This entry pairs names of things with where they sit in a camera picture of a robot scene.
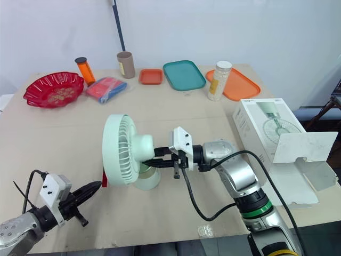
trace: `fan picture on box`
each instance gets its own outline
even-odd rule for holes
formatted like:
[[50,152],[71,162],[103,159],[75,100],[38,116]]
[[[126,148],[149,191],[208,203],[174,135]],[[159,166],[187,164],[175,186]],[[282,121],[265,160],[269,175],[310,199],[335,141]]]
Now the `fan picture on box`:
[[276,149],[281,134],[302,132],[280,102],[257,102],[248,109],[252,116],[257,117],[256,126],[266,138],[262,143],[269,148]]

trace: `teal tray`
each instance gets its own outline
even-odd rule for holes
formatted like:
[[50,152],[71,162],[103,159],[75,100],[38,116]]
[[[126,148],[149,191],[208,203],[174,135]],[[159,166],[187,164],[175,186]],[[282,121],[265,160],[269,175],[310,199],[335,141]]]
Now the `teal tray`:
[[203,88],[206,84],[197,66],[190,60],[180,60],[164,64],[164,73],[171,87],[177,91]]

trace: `white bottle cap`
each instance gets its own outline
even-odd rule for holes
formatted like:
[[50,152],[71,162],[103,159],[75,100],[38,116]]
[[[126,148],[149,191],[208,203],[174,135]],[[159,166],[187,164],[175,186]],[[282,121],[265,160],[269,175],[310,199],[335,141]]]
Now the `white bottle cap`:
[[222,68],[222,69],[230,69],[232,68],[232,64],[228,61],[221,60],[217,62],[217,67]]

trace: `red bowl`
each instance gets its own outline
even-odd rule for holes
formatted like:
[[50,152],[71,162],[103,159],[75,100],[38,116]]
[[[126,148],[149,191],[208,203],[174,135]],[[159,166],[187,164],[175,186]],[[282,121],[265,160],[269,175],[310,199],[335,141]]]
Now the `red bowl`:
[[77,73],[58,72],[35,80],[26,89],[23,98],[30,106],[41,108],[63,107],[75,101],[82,93],[84,79]]

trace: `orange tray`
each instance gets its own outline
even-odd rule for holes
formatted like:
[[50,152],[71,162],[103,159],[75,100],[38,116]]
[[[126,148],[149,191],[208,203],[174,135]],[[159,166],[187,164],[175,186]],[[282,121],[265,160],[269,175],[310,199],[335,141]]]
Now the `orange tray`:
[[139,81],[141,84],[161,84],[163,72],[161,69],[142,69]]
[[[206,73],[206,79],[211,82],[214,70]],[[238,70],[232,68],[226,81],[223,94],[230,100],[249,99],[261,92],[261,88]]]

